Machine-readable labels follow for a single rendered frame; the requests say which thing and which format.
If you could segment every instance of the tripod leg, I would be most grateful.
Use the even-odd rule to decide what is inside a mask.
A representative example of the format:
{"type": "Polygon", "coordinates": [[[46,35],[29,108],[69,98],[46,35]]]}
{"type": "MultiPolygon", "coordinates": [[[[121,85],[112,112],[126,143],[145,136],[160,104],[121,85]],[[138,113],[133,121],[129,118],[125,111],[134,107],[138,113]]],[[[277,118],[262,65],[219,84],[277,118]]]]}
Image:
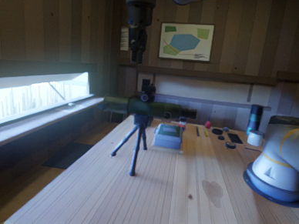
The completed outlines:
{"type": "Polygon", "coordinates": [[[112,151],[112,153],[111,153],[111,155],[110,155],[111,157],[113,157],[113,156],[116,155],[116,152],[123,146],[123,144],[124,144],[125,142],[127,142],[127,141],[129,140],[129,137],[131,137],[131,136],[133,135],[133,133],[135,133],[135,131],[136,131],[137,129],[138,129],[138,126],[135,126],[134,129],[133,129],[129,134],[127,134],[125,138],[123,138],[123,140],[121,141],[121,143],[118,144],[118,146],[115,147],[114,150],[112,151]]]}
{"type": "Polygon", "coordinates": [[[138,156],[138,151],[139,151],[139,144],[140,144],[140,139],[141,139],[142,134],[143,134],[143,127],[140,126],[138,136],[137,136],[135,150],[134,150],[134,153],[133,153],[133,159],[132,159],[132,163],[131,163],[131,170],[129,171],[130,176],[135,176],[135,167],[136,167],[136,161],[137,161],[137,156],[138,156]]]}
{"type": "Polygon", "coordinates": [[[143,149],[147,150],[147,145],[146,145],[146,130],[143,130],[143,149]]]}

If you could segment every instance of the table top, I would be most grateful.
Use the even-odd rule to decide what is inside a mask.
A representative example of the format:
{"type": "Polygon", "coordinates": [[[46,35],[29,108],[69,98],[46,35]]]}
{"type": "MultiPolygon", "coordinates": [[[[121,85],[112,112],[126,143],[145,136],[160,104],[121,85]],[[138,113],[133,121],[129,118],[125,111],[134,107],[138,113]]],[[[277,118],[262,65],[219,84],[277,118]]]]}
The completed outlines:
{"type": "MultiPolygon", "coordinates": [[[[148,146],[159,123],[146,130],[148,146]]],[[[141,149],[131,177],[136,133],[115,157],[109,154],[133,127],[130,116],[5,223],[299,223],[298,209],[270,202],[245,183],[243,173],[261,149],[247,144],[245,132],[230,131],[244,143],[228,149],[227,133],[221,141],[198,125],[198,137],[187,124],[183,154],[141,149]]]]}

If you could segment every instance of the black tripod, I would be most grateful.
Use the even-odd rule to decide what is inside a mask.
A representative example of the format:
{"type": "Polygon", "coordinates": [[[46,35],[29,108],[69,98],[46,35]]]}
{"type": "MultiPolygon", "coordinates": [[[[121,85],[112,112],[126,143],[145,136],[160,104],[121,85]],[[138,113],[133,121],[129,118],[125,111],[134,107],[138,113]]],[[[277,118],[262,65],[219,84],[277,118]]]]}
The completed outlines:
{"type": "Polygon", "coordinates": [[[143,137],[143,149],[147,150],[146,147],[146,128],[151,122],[151,117],[148,115],[134,115],[134,124],[136,125],[133,130],[126,135],[126,137],[121,141],[120,144],[118,144],[117,147],[114,148],[114,150],[111,153],[111,157],[116,155],[116,152],[123,146],[125,142],[129,140],[129,138],[135,133],[135,131],[138,129],[138,135],[137,135],[137,141],[136,141],[136,146],[135,150],[133,153],[133,159],[131,163],[131,170],[129,171],[130,176],[135,175],[135,167],[136,167],[136,161],[137,161],[137,156],[138,156],[138,151],[139,151],[139,144],[140,144],[140,139],[141,136],[143,137]]]}

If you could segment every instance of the map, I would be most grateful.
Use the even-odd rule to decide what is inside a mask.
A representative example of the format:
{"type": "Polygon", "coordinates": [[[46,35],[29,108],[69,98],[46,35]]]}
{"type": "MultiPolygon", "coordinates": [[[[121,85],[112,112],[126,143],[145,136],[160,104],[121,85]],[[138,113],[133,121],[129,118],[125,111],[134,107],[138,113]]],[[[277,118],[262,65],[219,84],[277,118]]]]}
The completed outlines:
{"type": "Polygon", "coordinates": [[[159,57],[208,62],[213,29],[213,25],[163,23],[159,57]]]}

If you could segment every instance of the window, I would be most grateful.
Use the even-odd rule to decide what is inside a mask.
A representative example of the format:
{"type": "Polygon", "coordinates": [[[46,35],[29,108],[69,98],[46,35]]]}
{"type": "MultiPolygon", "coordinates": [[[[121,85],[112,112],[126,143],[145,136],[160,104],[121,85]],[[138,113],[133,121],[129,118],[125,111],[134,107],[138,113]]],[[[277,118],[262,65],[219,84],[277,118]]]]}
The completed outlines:
{"type": "Polygon", "coordinates": [[[28,111],[31,115],[88,94],[87,72],[0,78],[0,123],[14,119],[15,115],[19,117],[28,111]]]}

